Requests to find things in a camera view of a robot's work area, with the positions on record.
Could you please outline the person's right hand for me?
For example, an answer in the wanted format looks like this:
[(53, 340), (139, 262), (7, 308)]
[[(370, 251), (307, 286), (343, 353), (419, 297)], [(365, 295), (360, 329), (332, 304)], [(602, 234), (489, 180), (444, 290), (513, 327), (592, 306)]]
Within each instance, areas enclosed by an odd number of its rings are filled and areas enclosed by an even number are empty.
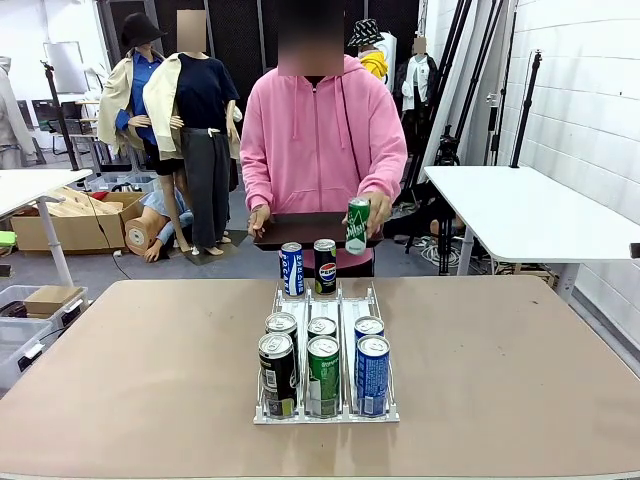
[(265, 232), (265, 225), (269, 222), (271, 210), (267, 204), (253, 208), (248, 219), (248, 234), (253, 238), (261, 238)]

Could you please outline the person's left hand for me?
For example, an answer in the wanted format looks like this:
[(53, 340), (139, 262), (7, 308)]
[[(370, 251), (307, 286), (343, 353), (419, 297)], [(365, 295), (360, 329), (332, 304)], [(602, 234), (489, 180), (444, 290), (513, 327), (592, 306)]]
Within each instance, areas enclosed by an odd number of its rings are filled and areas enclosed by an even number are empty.
[(380, 190), (362, 191), (358, 197), (367, 199), (370, 204), (369, 217), (367, 219), (367, 236), (376, 234), (392, 213), (393, 199)]

